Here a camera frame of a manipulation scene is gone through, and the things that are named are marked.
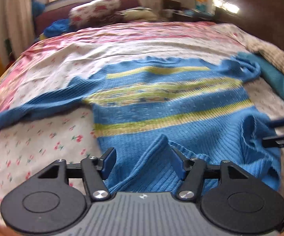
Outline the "blue striped knit sweater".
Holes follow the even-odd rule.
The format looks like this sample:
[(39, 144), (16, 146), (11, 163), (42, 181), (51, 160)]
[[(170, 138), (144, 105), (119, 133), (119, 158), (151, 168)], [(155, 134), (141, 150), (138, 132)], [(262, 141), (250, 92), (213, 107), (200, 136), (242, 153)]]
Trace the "blue striped knit sweater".
[(214, 165), (230, 160), (277, 190), (280, 150), (261, 144), (275, 130), (243, 87), (259, 76), (258, 63), (238, 56), (218, 65), (152, 56), (105, 65), (0, 112), (0, 130), (88, 106), (100, 149), (116, 149), (106, 182), (112, 193), (176, 192), (181, 181), (170, 165), (173, 148)]

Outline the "dark wooden headboard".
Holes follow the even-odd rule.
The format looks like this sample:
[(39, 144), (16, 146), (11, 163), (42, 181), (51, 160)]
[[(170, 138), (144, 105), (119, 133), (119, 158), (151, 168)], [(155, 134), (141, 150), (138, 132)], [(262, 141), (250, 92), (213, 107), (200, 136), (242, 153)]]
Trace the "dark wooden headboard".
[(268, 41), (284, 51), (284, 0), (227, 0), (237, 13), (216, 8), (216, 19)]

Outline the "beige left curtain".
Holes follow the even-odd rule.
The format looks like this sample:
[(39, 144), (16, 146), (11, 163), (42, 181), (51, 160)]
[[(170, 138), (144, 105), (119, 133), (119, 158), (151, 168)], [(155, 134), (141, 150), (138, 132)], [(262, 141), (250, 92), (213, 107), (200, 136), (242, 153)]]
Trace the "beige left curtain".
[(34, 41), (31, 0), (5, 0), (6, 24), (13, 55), (18, 58)]

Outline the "blue cloth by pillow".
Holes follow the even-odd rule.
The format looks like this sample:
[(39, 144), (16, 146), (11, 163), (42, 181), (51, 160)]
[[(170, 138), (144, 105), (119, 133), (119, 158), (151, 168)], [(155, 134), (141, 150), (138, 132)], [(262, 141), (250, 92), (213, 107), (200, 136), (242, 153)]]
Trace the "blue cloth by pillow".
[(39, 36), (39, 39), (44, 40), (74, 31), (75, 28), (70, 25), (69, 19), (60, 19), (46, 27), (43, 33)]

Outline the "cream pillow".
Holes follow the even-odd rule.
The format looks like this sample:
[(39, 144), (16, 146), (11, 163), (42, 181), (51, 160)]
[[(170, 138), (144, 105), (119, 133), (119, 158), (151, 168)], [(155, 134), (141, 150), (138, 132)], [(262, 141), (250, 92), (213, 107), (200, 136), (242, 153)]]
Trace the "cream pillow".
[(152, 9), (146, 7), (134, 7), (120, 11), (124, 22), (143, 21), (143, 22), (156, 22), (158, 16)]

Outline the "dark bedside table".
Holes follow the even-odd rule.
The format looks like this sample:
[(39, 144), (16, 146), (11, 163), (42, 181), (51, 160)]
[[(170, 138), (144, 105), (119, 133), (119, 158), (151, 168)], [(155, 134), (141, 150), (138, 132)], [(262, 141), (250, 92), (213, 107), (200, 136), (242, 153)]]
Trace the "dark bedside table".
[(162, 14), (167, 21), (173, 22), (214, 22), (214, 15), (182, 7), (182, 4), (173, 0), (162, 1)]

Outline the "red floral pillow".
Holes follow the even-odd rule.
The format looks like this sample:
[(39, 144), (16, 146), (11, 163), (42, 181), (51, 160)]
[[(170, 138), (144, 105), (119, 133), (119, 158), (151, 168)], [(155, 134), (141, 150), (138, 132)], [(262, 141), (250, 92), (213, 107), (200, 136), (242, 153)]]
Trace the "red floral pillow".
[(95, 26), (120, 8), (120, 0), (94, 0), (73, 7), (69, 11), (69, 23), (76, 29)]

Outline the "beige plaid blanket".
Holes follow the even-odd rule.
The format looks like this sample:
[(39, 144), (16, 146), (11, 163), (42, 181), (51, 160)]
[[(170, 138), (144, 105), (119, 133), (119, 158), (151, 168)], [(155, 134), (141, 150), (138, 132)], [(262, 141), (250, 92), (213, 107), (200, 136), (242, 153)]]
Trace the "beige plaid blanket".
[(243, 45), (249, 52), (260, 54), (276, 69), (284, 74), (284, 51), (274, 44), (261, 40), (244, 32), (234, 24), (221, 23), (213, 26), (214, 30), (224, 34)]

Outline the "teal folded garment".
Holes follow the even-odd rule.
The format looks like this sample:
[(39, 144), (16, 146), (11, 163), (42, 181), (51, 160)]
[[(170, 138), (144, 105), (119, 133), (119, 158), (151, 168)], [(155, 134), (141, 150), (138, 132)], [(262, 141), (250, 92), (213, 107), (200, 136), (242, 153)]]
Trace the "teal folded garment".
[(250, 62), (256, 62), (261, 69), (261, 77), (270, 85), (273, 91), (284, 101), (284, 74), (265, 60), (261, 55), (239, 52), (236, 57)]

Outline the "pink floral bed sheet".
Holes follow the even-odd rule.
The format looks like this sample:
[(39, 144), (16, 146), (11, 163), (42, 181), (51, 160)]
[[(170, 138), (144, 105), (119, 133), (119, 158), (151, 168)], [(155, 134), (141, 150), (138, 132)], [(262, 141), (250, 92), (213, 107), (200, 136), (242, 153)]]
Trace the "pink floral bed sheet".
[[(213, 65), (250, 53), (213, 23), (158, 22), (87, 28), (40, 41), (26, 50), (0, 84), (0, 112), (65, 88), (72, 78), (88, 78), (105, 65), (157, 58), (201, 59)], [(260, 76), (243, 84), (249, 99), (269, 120), (284, 116), (284, 101)], [(18, 122), (0, 130), (0, 206), (3, 198), (58, 159), (79, 163), (101, 156), (93, 130), (93, 112), (79, 106), (54, 116)], [(274, 129), (275, 135), (284, 128)], [(284, 150), (281, 182), (284, 198)], [(3, 219), (0, 213), (0, 224)]]

